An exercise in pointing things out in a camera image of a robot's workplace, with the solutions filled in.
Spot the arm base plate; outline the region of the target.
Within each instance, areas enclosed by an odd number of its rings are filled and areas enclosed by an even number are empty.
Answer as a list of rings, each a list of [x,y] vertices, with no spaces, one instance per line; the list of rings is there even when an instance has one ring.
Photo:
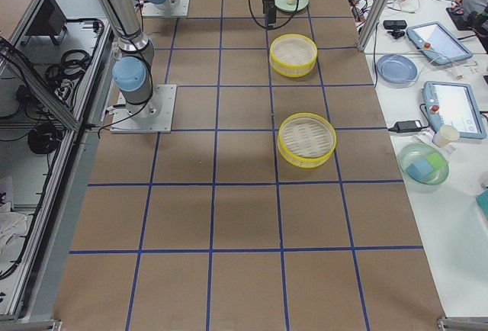
[[[177,85],[155,85],[152,98],[145,108],[133,117],[140,108],[125,105],[120,92],[117,103],[125,106],[114,112],[115,124],[112,133],[170,133],[174,115]]]
[[[186,18],[190,0],[145,0],[145,18]]]

